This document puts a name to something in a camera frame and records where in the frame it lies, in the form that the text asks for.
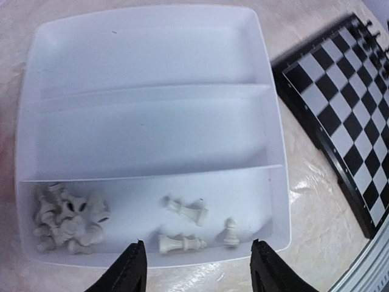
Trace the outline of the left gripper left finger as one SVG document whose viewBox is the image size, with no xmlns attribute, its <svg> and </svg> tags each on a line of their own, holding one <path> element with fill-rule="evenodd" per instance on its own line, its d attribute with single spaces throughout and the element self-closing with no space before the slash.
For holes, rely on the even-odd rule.
<svg viewBox="0 0 389 292">
<path fill-rule="evenodd" d="M 96 283 L 86 291 L 146 291 L 147 259 L 145 245 L 139 240 L 130 244 Z"/>
</svg>

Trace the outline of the white divided plastic tray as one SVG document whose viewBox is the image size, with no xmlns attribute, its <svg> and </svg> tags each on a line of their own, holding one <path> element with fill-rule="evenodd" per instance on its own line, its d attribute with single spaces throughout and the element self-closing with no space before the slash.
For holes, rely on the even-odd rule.
<svg viewBox="0 0 389 292">
<path fill-rule="evenodd" d="M 15 155 L 25 255 L 107 268 L 132 242 L 148 266 L 244 259 L 255 239 L 291 242 L 286 150 L 274 78 L 255 11 L 158 5 L 95 12 L 37 29 L 22 85 Z M 93 255 L 41 253 L 33 191 L 62 183 L 109 207 Z M 170 196 L 208 209 L 203 227 L 166 210 Z M 239 245 L 217 242 L 226 219 Z M 198 251 L 159 252 L 159 235 Z"/>
</svg>

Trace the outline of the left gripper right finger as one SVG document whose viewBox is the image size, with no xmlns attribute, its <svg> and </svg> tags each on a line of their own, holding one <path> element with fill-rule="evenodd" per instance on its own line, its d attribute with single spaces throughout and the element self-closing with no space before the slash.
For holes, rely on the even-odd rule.
<svg viewBox="0 0 389 292">
<path fill-rule="evenodd" d="M 312 291 L 312 286 L 263 240 L 254 240 L 250 258 L 253 291 Z"/>
</svg>

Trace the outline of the black white chess board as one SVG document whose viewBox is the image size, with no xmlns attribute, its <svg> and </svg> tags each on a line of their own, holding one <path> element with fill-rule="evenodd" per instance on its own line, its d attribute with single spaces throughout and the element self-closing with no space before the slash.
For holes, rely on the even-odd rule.
<svg viewBox="0 0 389 292">
<path fill-rule="evenodd" d="M 366 238 L 388 216 L 388 78 L 350 13 L 272 62 L 277 93 L 326 157 Z"/>
</svg>

